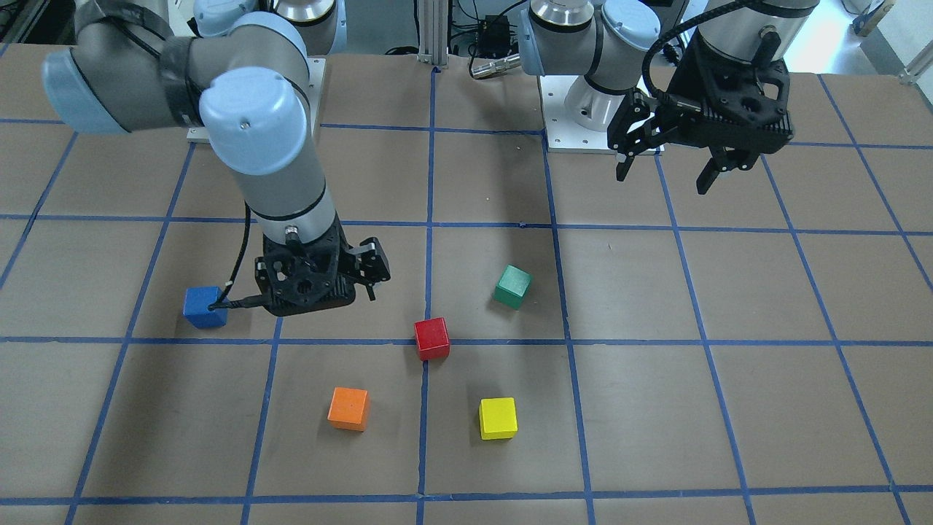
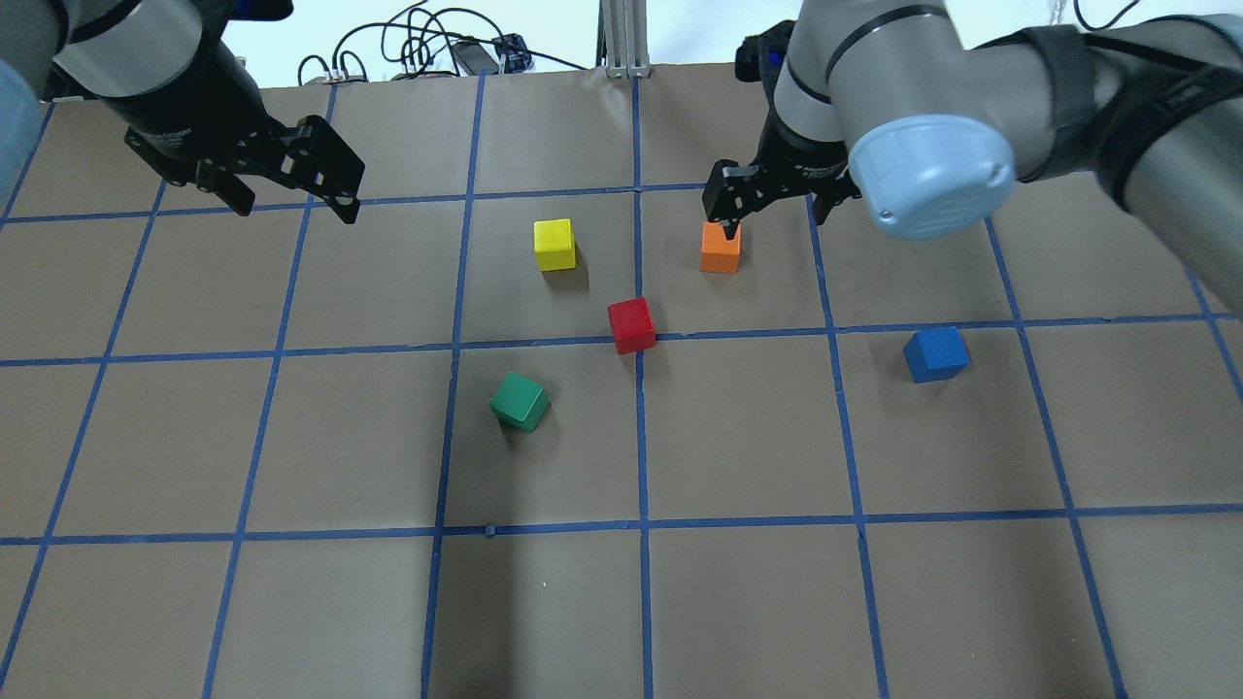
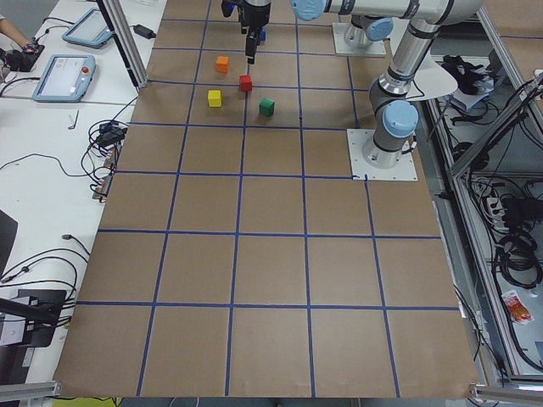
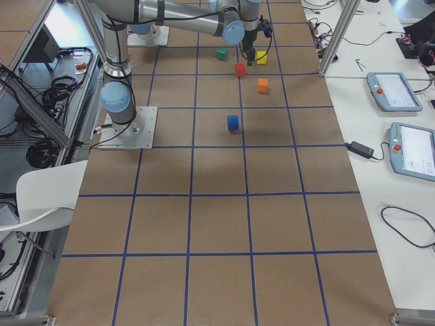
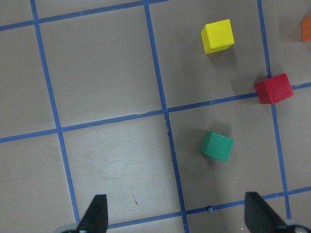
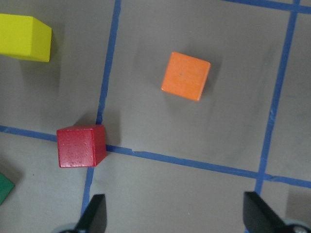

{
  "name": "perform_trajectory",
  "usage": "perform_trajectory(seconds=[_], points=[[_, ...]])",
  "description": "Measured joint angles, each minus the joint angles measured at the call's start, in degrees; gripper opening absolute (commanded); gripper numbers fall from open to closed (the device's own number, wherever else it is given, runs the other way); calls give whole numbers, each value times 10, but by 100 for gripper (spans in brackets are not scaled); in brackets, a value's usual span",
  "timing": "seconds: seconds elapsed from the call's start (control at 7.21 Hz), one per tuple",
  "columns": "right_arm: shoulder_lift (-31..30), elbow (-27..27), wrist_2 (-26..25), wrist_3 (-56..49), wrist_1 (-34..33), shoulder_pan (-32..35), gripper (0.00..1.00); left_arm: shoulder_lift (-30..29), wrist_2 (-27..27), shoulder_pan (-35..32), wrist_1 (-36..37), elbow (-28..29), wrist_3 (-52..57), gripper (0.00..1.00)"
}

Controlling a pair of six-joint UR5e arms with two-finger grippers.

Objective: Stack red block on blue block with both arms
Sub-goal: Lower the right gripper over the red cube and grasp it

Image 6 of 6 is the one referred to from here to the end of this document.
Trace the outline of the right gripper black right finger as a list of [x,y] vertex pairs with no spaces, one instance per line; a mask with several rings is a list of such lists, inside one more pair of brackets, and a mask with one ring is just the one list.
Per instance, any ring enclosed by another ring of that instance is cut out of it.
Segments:
[[244,192],[242,217],[249,233],[291,232],[291,227],[256,192]]

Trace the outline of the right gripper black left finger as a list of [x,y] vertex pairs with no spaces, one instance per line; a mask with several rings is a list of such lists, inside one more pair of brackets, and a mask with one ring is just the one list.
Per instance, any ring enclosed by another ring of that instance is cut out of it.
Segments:
[[105,194],[94,195],[74,228],[75,233],[104,233],[107,227]]

